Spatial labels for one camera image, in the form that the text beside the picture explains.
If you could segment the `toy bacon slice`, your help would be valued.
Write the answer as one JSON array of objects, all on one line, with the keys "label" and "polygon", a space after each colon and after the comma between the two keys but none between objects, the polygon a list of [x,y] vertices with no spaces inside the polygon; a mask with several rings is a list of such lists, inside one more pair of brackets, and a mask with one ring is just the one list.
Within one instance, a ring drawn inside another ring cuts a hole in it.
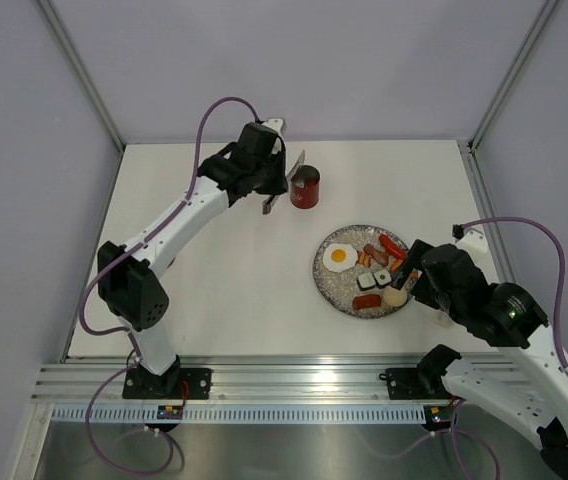
[{"label": "toy bacon slice", "polygon": [[370,268],[372,265],[372,257],[367,255],[365,252],[360,252],[358,256],[358,263],[366,268]]}]

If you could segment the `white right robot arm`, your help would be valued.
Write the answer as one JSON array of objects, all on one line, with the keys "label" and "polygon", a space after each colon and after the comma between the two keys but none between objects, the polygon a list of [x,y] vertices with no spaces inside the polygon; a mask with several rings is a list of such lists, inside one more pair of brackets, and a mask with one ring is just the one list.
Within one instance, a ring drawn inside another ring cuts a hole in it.
[{"label": "white right robot arm", "polygon": [[534,298],[513,283],[490,283],[471,255],[453,244],[413,243],[393,273],[399,289],[412,273],[419,278],[413,298],[446,314],[455,324],[497,349],[537,393],[518,391],[481,374],[453,349],[438,345],[418,363],[420,389],[430,396],[447,392],[469,400],[542,448],[541,432],[551,425],[568,442],[568,366],[547,315]]}]

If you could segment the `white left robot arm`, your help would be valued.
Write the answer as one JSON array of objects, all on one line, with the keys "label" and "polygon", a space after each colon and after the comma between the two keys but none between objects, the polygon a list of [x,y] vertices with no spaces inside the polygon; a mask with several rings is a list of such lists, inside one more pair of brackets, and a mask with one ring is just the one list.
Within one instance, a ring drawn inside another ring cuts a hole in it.
[{"label": "white left robot arm", "polygon": [[125,244],[106,242],[98,251],[98,295],[131,330],[145,386],[159,398],[180,385],[178,355],[161,324],[170,300],[160,279],[189,241],[238,200],[288,191],[285,130],[277,117],[246,124],[237,141],[199,165],[194,186],[158,219]]}]

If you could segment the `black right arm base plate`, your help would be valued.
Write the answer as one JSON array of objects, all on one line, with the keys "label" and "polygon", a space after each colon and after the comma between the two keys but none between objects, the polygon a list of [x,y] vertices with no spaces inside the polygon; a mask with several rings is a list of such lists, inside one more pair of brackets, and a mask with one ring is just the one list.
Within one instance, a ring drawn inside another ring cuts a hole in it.
[{"label": "black right arm base plate", "polygon": [[418,367],[388,368],[378,374],[390,400],[450,400],[440,377],[424,373]]}]

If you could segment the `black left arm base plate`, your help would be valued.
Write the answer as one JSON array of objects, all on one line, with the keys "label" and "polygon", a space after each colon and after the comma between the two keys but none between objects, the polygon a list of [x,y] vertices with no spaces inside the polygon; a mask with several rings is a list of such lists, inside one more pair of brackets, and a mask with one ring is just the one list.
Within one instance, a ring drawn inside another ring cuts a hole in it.
[{"label": "black left arm base plate", "polygon": [[128,371],[122,397],[127,400],[182,399],[207,400],[213,371],[208,368],[185,368],[153,375],[143,367]]}]

